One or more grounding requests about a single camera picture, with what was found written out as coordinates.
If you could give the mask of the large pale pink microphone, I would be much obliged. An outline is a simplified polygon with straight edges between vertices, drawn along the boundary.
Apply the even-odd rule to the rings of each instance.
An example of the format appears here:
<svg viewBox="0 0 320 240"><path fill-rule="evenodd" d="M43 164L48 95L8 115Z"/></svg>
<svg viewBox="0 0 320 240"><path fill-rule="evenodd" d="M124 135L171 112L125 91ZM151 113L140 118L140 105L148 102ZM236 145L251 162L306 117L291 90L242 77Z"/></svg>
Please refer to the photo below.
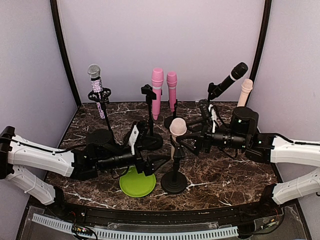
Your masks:
<svg viewBox="0 0 320 240"><path fill-rule="evenodd" d="M172 137L172 140L176 143L176 138L183 136L187 132L187 124L183 118L177 117L172 120L169 131Z"/></svg>

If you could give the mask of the black round-base mic stand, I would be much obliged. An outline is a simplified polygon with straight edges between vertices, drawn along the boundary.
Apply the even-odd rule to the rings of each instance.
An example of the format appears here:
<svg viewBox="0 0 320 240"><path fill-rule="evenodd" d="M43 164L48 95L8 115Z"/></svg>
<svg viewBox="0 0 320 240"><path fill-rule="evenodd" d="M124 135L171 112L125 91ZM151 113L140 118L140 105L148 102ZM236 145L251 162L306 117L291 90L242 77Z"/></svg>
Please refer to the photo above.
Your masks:
<svg viewBox="0 0 320 240"><path fill-rule="evenodd" d="M174 147L172 171L165 173L161 178L161 188L170 195L177 195L185 191L188 185L186 176L179 171L180 161L185 158L183 147L173 137L170 142Z"/></svg>

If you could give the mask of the black handheld microphone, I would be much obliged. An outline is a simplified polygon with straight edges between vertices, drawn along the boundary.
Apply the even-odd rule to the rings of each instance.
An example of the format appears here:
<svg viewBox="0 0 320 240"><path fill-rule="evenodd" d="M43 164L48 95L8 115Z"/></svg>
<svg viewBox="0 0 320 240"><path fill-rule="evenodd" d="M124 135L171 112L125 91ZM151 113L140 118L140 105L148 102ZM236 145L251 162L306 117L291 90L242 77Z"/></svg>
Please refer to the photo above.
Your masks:
<svg viewBox="0 0 320 240"><path fill-rule="evenodd" d="M225 92L233 83L241 79L248 71L248 66L244 62L237 64L230 74L220 83L214 90L215 97L219 97L223 92Z"/></svg>

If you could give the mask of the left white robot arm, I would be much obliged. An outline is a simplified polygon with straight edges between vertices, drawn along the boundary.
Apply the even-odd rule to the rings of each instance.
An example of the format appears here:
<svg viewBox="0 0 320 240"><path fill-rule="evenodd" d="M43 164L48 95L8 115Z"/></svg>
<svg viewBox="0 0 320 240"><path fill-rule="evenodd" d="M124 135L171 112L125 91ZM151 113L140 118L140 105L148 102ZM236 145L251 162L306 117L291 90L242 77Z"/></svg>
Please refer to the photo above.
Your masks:
<svg viewBox="0 0 320 240"><path fill-rule="evenodd" d="M144 159L137 143L117 144L107 129L95 130L87 135L85 144L68 149L28 141L15 134L12 126L0 134L0 178L12 182L43 205L51 205L51 210L60 218L67 218L71 213L70 206L64 202L63 190L45 183L26 167L86 181L97 178L98 172L131 166L135 166L139 174L150 176L169 160L168 155L148 155Z"/></svg>

